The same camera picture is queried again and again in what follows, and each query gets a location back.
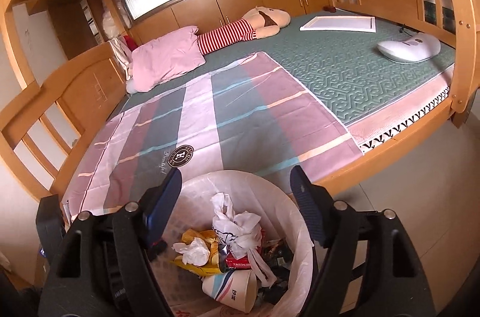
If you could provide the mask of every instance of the red cloth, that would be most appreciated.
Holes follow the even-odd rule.
[[[133,52],[136,48],[138,48],[137,43],[131,36],[129,35],[123,36],[123,39],[127,43],[128,49],[130,49],[131,52]]]
[[[256,40],[257,33],[245,19],[239,19],[228,25],[198,36],[198,47],[205,56],[208,53],[225,48],[235,42]]]

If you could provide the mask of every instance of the paper cup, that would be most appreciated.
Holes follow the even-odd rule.
[[[249,313],[257,298],[257,278],[251,269],[229,271],[205,277],[202,290],[215,301]]]

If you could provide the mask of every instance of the zigzag pattern border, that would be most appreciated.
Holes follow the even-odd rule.
[[[418,112],[413,114],[410,118],[406,119],[401,124],[392,127],[390,130],[383,132],[381,135],[376,136],[374,139],[365,141],[360,144],[359,147],[362,150],[363,154],[370,152],[372,149],[388,141],[390,138],[395,137],[398,133],[405,130],[407,127],[418,121],[423,116],[427,115],[435,107],[437,107],[440,102],[444,101],[448,97],[450,92],[450,87],[445,88],[440,94],[438,94],[434,99],[432,99],[428,104],[422,107]]]

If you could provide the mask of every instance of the circular logo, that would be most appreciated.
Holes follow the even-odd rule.
[[[173,168],[181,167],[188,163],[194,155],[194,148],[190,145],[182,145],[175,149],[169,156],[169,165]]]

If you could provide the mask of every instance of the pink pillow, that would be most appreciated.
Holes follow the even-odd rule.
[[[197,26],[180,28],[135,49],[131,54],[135,89],[148,92],[157,84],[205,64],[198,48],[197,31]]]

